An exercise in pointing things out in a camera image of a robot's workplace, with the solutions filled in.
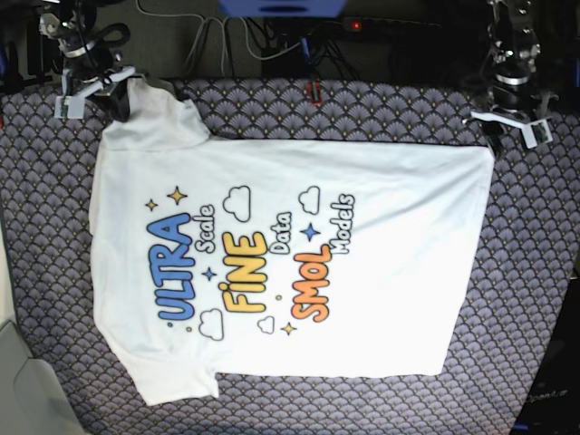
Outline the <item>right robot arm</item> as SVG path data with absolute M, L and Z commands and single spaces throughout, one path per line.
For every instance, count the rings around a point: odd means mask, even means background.
M 124 23 L 96 25 L 98 10 L 112 1 L 48 1 L 39 32 L 57 42 L 62 56 L 61 89 L 55 99 L 57 119 L 79 120 L 93 102 L 115 121 L 130 117 L 127 81 L 136 72 L 121 64 L 121 48 L 131 39 Z

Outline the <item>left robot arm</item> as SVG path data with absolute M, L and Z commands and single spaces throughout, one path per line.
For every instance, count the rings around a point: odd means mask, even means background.
M 530 1 L 490 1 L 493 22 L 489 25 L 490 54 L 493 61 L 488 74 L 491 80 L 489 108 L 494 119 L 484 121 L 482 129 L 489 146 L 498 158 L 504 151 L 501 136 L 506 127 L 519 130 L 527 149 L 543 138 L 542 125 L 535 109 L 537 90 L 536 58 L 541 48 L 533 29 Z

